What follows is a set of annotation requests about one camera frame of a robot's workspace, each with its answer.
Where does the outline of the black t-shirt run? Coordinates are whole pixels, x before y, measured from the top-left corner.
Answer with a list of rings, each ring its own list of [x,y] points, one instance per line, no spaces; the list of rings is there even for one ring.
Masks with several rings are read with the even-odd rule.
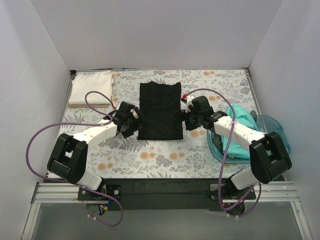
[[[138,140],[173,141],[183,139],[181,83],[173,85],[154,81],[141,83],[139,107],[145,123],[138,131]]]

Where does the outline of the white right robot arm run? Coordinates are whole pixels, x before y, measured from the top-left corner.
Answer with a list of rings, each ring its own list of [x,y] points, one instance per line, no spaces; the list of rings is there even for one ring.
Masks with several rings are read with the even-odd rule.
[[[198,127],[225,137],[249,152],[250,166],[230,176],[217,191],[237,199],[249,187],[268,184],[292,168],[292,161],[277,132],[264,133],[236,120],[236,114],[214,111],[205,96],[183,95],[180,118],[188,131]]]

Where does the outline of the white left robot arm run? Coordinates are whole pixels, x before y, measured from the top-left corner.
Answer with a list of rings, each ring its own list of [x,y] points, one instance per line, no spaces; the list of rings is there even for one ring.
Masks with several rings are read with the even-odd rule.
[[[119,134],[124,138],[132,136],[144,122],[139,108],[123,101],[115,109],[114,116],[105,116],[99,123],[73,135],[61,134],[48,160],[47,170],[71,184],[88,188],[95,200],[101,200],[106,196],[106,187],[100,176],[87,170],[88,152]]]

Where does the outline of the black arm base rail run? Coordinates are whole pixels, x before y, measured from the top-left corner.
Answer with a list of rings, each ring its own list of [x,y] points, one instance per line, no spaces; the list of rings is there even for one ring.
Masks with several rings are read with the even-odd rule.
[[[124,210],[222,211],[211,193],[217,178],[105,178],[98,189]]]

